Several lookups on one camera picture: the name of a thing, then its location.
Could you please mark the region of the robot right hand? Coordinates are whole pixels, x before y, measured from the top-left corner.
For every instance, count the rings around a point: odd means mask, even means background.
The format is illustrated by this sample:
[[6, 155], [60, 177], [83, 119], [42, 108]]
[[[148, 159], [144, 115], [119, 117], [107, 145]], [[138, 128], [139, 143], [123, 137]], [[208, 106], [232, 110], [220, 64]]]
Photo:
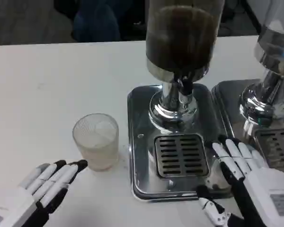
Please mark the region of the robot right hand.
[[199, 204], [215, 227], [284, 227], [284, 172], [270, 168], [251, 145], [220, 135], [207, 143], [242, 214], [227, 212], [208, 187], [198, 186]]

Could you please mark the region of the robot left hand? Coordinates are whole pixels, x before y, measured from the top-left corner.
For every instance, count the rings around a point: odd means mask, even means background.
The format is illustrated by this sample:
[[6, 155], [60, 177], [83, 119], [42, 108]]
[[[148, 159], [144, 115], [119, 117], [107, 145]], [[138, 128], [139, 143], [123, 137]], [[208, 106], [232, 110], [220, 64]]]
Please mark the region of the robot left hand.
[[43, 227], [63, 202], [85, 159], [58, 160], [33, 169], [16, 188], [0, 191], [0, 227]]

